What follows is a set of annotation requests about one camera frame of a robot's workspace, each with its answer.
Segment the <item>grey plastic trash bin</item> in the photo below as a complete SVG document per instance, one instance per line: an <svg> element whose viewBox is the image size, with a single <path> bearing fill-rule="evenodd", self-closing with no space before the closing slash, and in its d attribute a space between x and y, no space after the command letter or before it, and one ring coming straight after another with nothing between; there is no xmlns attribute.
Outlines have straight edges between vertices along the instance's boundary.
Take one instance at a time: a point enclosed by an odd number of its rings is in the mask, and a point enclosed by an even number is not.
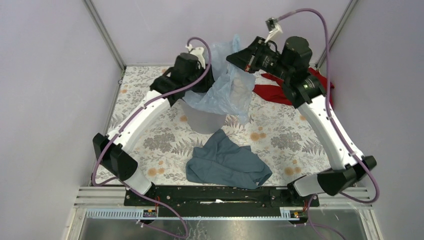
<svg viewBox="0 0 424 240"><path fill-rule="evenodd" d="M184 100L180 101L182 110L187 117L191 129L199 134L214 134L225 123L226 115L197 110L189 106Z"/></svg>

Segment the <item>light blue plastic trash bag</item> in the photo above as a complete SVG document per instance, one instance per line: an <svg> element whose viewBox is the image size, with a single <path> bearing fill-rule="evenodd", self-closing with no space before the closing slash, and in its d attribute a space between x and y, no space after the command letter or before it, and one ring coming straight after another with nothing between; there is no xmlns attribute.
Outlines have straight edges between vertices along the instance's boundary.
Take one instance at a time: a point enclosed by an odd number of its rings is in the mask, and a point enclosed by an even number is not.
<svg viewBox="0 0 424 240"><path fill-rule="evenodd" d="M249 106L256 77L229 63L226 57L242 49L240 37L210 45L213 85L206 93L190 90L183 100L192 108L208 113L237 116L241 124L250 121Z"/></svg>

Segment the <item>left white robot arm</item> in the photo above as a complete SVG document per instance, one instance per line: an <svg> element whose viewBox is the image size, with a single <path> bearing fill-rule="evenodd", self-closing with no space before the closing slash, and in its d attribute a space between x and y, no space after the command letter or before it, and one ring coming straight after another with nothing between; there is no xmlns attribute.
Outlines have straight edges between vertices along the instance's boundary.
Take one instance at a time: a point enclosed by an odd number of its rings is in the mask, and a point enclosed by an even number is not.
<svg viewBox="0 0 424 240"><path fill-rule="evenodd" d="M145 129L170 109L187 91L206 93L214 78L211 63L206 62L204 48L195 47L180 53L172 67L158 76L150 85L138 106L116 128L103 135L97 133L93 139L96 163L91 175L94 186L99 166L121 181L128 189L136 191L136 199L144 206L152 204L155 192L152 182L139 169L138 162L129 152L134 148Z"/></svg>

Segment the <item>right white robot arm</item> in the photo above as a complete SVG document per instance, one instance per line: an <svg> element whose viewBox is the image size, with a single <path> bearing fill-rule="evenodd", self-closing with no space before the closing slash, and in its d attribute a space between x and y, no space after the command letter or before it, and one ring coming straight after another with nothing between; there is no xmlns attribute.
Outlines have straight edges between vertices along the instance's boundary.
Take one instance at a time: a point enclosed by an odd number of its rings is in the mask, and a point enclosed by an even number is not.
<svg viewBox="0 0 424 240"><path fill-rule="evenodd" d="M312 54L305 38L289 37L279 52L258 36L248 47L226 57L229 63L247 73L264 71L281 79L285 97L306 118L325 150L329 169L300 177L287 185L286 198L293 206L301 205L313 194L340 194L377 166L372 155L365 156L355 146L326 103L327 91L309 72Z"/></svg>

